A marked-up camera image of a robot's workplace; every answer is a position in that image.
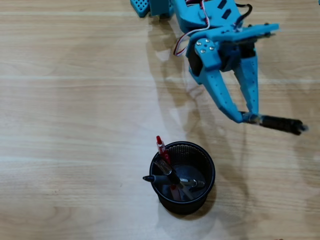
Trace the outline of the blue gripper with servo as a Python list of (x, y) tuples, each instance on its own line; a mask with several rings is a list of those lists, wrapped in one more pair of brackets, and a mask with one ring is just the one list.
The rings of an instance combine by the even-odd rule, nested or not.
[(189, 71), (203, 85), (216, 106), (230, 120), (242, 123), (221, 72), (233, 71), (249, 112), (259, 113), (256, 35), (242, 33), (196, 33), (190, 38), (186, 57)]

